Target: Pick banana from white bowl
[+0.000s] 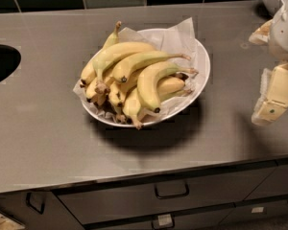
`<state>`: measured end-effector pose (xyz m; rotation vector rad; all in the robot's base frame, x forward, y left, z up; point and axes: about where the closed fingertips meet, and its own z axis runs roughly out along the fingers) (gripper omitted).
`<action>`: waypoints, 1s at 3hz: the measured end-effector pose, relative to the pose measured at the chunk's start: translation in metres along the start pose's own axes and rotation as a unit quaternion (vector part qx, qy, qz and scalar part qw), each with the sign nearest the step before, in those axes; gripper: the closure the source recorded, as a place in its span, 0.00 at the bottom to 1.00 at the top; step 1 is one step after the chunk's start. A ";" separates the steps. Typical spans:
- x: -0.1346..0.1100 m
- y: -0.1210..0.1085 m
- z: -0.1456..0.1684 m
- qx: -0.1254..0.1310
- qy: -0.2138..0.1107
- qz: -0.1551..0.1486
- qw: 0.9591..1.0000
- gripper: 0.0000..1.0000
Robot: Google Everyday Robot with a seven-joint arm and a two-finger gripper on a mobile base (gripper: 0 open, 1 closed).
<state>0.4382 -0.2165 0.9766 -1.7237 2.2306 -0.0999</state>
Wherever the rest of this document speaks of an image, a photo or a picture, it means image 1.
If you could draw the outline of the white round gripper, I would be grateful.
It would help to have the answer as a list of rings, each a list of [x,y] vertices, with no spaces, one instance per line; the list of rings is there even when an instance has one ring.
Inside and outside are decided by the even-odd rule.
[[[269,51],[279,60],[288,61],[288,0],[280,0],[281,7],[273,20],[268,20],[249,37],[256,45],[269,45]],[[267,126],[288,109],[288,62],[273,70],[265,68],[261,76],[260,97],[254,107],[252,122]]]

